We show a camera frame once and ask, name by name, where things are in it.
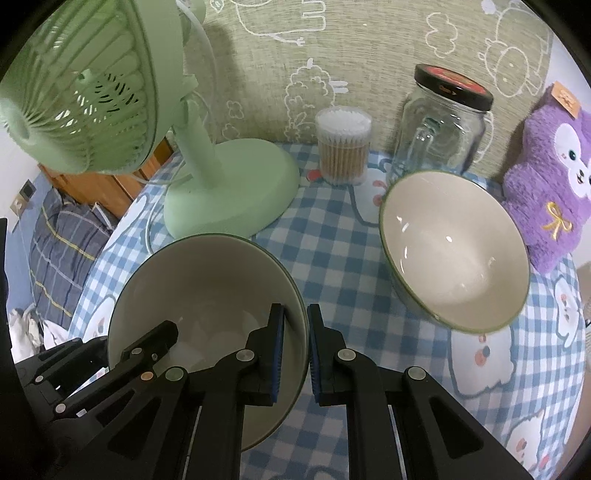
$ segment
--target white bowl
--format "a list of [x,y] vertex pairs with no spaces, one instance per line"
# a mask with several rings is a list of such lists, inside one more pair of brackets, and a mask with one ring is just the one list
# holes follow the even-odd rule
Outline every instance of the white bowl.
[[304,303],[287,270],[261,247],[230,235],[198,235],[158,251],[119,296],[109,326],[109,366],[128,345],[172,320],[178,341],[155,365],[156,374],[175,365],[188,372],[212,367],[267,324],[272,303],[287,308],[279,398],[273,407],[246,407],[242,448],[250,448],[285,419],[308,370]]
[[407,305],[473,333],[519,315],[530,286],[527,250],[509,214],[477,184],[442,171],[402,177],[382,201],[379,230]]

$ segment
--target electric fan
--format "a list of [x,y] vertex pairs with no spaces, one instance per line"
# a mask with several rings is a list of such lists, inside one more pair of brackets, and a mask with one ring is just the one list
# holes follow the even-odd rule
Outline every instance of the electric fan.
[[293,200],[299,170],[264,140],[211,143],[197,80],[183,74],[182,30],[174,0],[68,0],[0,82],[0,116],[63,173],[133,172],[173,127],[185,166],[165,197],[168,231],[252,236]]

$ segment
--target fan stand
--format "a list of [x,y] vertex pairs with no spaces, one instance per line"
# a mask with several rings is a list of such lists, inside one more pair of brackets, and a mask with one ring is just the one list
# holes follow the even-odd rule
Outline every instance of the fan stand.
[[252,237],[285,212],[300,172],[280,147],[255,138],[212,145],[197,104],[184,100],[184,119],[173,125],[185,165],[164,199],[164,223],[180,239],[199,233]]

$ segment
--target embroidered yellow ribbon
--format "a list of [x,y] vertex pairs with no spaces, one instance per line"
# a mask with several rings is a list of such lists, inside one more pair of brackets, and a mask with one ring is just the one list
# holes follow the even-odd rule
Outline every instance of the embroidered yellow ribbon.
[[544,230],[552,230],[552,239],[557,242],[560,230],[562,229],[565,232],[570,232],[573,229],[573,224],[562,218],[562,210],[560,210],[560,207],[556,205],[555,202],[546,203],[546,209],[554,220],[548,225],[544,225],[542,228]]

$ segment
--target plaid fabric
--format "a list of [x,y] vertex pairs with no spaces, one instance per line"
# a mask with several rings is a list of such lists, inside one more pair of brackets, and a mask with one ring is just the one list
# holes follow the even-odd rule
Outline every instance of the plaid fabric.
[[[320,303],[326,324],[343,333],[348,347],[384,367],[399,371],[411,365],[425,368],[509,451],[515,436],[529,428],[523,434],[527,437],[532,431],[530,427],[537,426],[537,434],[527,438],[530,448],[511,453],[527,454],[522,461],[531,467],[535,478],[551,478],[563,452],[569,420],[576,412],[574,405],[585,363],[584,324],[570,257],[549,275],[531,273],[530,295],[519,317],[506,330],[486,340],[492,345],[491,358],[497,355],[495,345],[505,355],[508,378],[499,377],[498,382],[472,391],[473,385],[465,381],[465,374],[471,373],[463,371],[462,365],[473,366],[475,357],[469,346],[483,339],[462,337],[463,334],[421,319],[407,311],[392,292],[377,219],[371,208],[374,199],[366,198],[373,195],[372,188],[378,192],[382,188],[380,179],[385,178],[389,169],[388,157],[371,154],[370,186],[364,190],[330,187],[315,181],[316,147],[284,148],[299,162],[302,186],[285,214],[260,232],[255,241],[291,272],[306,303]],[[169,179],[179,162],[178,155],[173,157],[158,177]],[[498,185],[470,178],[500,196]],[[131,274],[147,259],[144,232],[148,212],[155,204],[150,227],[152,248],[156,251],[172,241],[163,222],[163,193],[163,187],[146,187],[142,194],[145,199],[137,200],[142,208],[130,209],[131,217],[122,220],[124,225],[115,232],[116,239],[90,273],[70,327],[71,337],[84,335],[101,301],[108,295],[118,297]],[[565,340],[564,332],[558,328],[554,288],[561,278],[571,288],[579,309],[574,315],[577,323],[569,334],[570,340]],[[466,361],[455,362],[452,353],[466,348]],[[281,427],[242,455],[243,479],[344,480],[348,478],[347,470],[345,409],[317,406],[309,378]]]
[[88,205],[51,189],[43,200],[29,254],[38,315],[67,330],[86,277],[110,233]]

